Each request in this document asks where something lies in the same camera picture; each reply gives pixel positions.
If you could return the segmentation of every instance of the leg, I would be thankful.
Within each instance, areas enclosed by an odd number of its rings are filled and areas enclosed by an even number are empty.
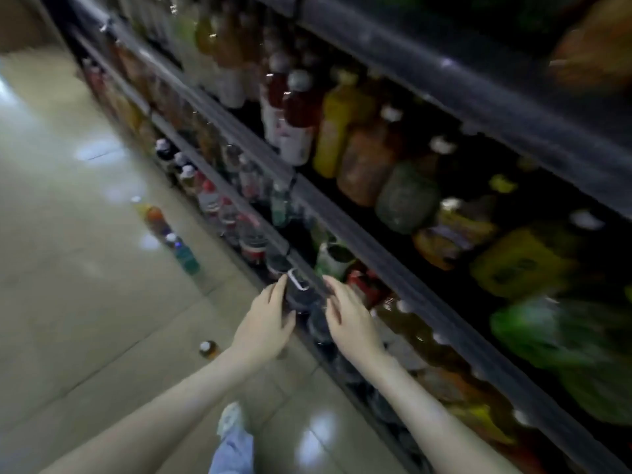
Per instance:
[[[222,442],[213,455],[209,474],[254,474],[253,437],[244,428],[241,406],[232,403],[225,407],[217,425]]]

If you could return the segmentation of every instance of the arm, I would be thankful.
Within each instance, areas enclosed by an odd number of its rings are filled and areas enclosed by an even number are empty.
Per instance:
[[[344,356],[386,398],[439,474],[519,473],[433,398],[383,348],[371,314],[348,286],[325,278],[334,291],[327,321]]]
[[[266,287],[241,322],[230,348],[212,363],[129,414],[43,470],[45,474],[154,473],[230,389],[276,357],[294,329],[281,323],[287,278]]]

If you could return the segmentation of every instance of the left hand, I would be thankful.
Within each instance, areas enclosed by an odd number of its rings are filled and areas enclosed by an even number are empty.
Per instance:
[[[231,348],[243,353],[254,363],[263,364],[275,358],[289,341],[296,325],[292,311],[282,323],[282,304],[288,276],[264,288],[252,301],[250,311],[235,332]]]

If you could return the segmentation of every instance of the jeans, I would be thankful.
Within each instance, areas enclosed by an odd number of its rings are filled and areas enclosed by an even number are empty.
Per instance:
[[[254,456],[254,438],[234,426],[217,447],[209,474],[254,474]]]

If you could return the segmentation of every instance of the shiny floor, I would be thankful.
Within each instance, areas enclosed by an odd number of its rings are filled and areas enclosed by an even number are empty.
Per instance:
[[[129,205],[160,206],[205,275],[187,276]],[[229,345],[257,294],[56,48],[0,59],[0,472],[35,473]],[[403,469],[297,339],[201,421],[162,473],[207,472],[240,399],[258,473]]]

